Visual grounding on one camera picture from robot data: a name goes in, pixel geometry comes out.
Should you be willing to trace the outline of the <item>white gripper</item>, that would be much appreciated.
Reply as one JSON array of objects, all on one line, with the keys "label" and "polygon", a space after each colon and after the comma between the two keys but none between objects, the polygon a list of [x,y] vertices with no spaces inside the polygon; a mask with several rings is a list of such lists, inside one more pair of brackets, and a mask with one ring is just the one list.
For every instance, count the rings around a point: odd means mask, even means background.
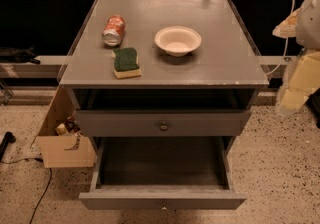
[{"label": "white gripper", "polygon": [[[299,12],[300,9],[293,11],[273,29],[272,35],[279,38],[295,37]],[[297,112],[319,88],[320,52],[307,50],[286,68],[283,85],[279,89],[279,111]]]}]

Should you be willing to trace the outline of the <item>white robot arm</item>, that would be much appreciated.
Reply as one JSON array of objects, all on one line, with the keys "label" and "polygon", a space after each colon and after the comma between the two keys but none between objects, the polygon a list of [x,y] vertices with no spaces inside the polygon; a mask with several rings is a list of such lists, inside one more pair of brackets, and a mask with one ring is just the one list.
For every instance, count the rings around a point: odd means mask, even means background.
[{"label": "white robot arm", "polygon": [[286,67],[278,92],[278,113],[288,115],[299,111],[320,88],[320,0],[304,0],[272,34],[284,39],[295,38],[305,50]]}]

